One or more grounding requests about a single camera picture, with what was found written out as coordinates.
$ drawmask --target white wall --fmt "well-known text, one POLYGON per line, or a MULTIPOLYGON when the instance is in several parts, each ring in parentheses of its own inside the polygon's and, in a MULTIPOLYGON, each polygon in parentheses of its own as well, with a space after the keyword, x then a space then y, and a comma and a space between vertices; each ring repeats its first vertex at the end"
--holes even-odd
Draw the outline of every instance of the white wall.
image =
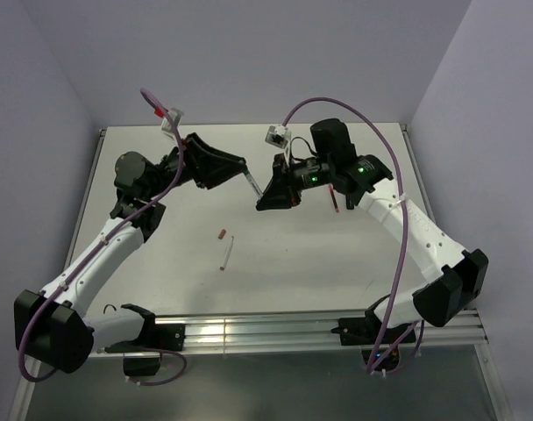
MULTIPOLYGON (((335 96, 408 122, 469 0, 22 0, 99 125, 267 123, 335 96)), ((326 117, 311 106, 296 122, 326 117)), ((351 116, 342 114, 346 121, 351 116)))
POLYGON ((473 0, 412 122, 437 219, 490 268, 479 308, 533 420, 533 0, 473 0))
POLYGON ((0 0, 0 419, 19 378, 13 301, 62 269, 95 138, 23 6, 0 0))

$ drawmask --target white connector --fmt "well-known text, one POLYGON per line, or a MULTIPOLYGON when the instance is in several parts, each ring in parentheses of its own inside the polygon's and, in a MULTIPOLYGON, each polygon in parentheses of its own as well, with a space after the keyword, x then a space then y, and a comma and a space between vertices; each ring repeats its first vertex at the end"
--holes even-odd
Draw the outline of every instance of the white connector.
POLYGON ((284 125, 271 125, 266 132, 265 142, 286 149, 292 139, 292 132, 284 125))
MULTIPOLYGON (((173 119, 175 126, 179 127, 179 123, 181 122, 181 118, 182 116, 184 116, 184 113, 181 110, 177 110, 176 108, 170 108, 167 114, 169 114, 169 116, 173 119)), ((174 139, 173 128, 171 127, 166 118, 163 118, 161 120, 161 131, 164 132, 170 138, 174 139)))

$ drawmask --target white table surface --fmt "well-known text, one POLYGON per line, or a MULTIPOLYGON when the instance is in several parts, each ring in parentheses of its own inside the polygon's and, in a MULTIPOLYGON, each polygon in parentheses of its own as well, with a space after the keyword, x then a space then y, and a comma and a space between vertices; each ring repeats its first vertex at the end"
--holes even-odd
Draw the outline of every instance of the white table surface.
MULTIPOLYGON (((294 136, 311 139, 310 125, 291 125, 294 136)), ((398 124, 377 125, 402 166, 405 191, 421 209, 423 199, 398 124)), ((280 150, 264 142, 268 125, 182 126, 213 147, 244 156, 261 188, 280 150)), ((392 167, 387 151, 363 124, 348 125, 359 154, 372 153, 392 167)), ((135 150, 152 162, 173 141, 159 127, 111 127, 98 158, 75 244, 74 258, 100 232, 116 201, 117 157, 135 150)), ((305 156, 295 142, 295 156, 305 156)), ((333 210, 326 186, 304 191, 292 210, 257 212, 256 196, 241 175, 213 190, 189 182, 163 201, 167 210, 157 232, 109 279, 89 308, 135 303, 158 314, 246 313, 364 309, 388 293, 399 244, 362 210, 333 210), (227 230, 224 240, 217 235, 227 230), (230 236, 228 267, 220 271, 230 236)), ((400 290, 423 280, 408 258, 400 290)))

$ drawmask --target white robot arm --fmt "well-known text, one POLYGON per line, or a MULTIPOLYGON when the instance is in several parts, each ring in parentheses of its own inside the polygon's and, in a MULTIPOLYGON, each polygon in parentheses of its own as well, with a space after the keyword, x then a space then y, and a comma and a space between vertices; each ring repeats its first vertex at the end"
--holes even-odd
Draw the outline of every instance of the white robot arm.
MULTIPOLYGON (((373 216, 395 239, 402 240, 404 201, 409 218, 407 253, 424 282, 395 297, 388 329, 424 320, 444 326, 479 293, 488 259, 480 250, 468 253, 440 230, 408 197, 399 197, 391 171, 372 155, 358 156, 346 125, 330 118, 311 126, 316 155, 292 162, 291 153, 274 156, 273 177, 257 203, 257 210, 290 209, 301 202, 301 192, 332 183, 354 205, 373 216)), ((269 130, 266 142, 288 150, 288 129, 269 130)), ((382 297, 366 312, 366 343, 377 333, 388 304, 382 297)))
POLYGON ((135 152, 118 158, 114 182, 117 204, 97 238, 39 293, 25 290, 16 299, 18 349, 23 350, 21 339, 28 336, 27 355, 72 373, 93 350, 124 341, 148 346, 148 341, 153 340, 155 315, 136 305, 123 305, 115 313, 100 318, 87 318, 86 313, 115 270, 158 228, 165 206, 151 200, 171 185, 178 171, 181 174, 176 186, 193 180, 203 189, 213 189, 236 175, 248 174, 243 157, 208 146, 196 133, 189 134, 182 144, 182 167, 177 148, 158 165, 135 152))

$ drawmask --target red connector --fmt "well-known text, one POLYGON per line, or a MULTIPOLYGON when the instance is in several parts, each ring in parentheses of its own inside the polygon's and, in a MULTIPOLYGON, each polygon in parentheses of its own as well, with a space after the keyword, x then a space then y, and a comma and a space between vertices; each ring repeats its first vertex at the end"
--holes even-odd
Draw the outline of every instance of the red connector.
POLYGON ((156 108, 156 109, 153 111, 153 114, 155 114, 155 115, 158 116, 159 118, 164 118, 164 117, 165 117, 159 108, 156 108))

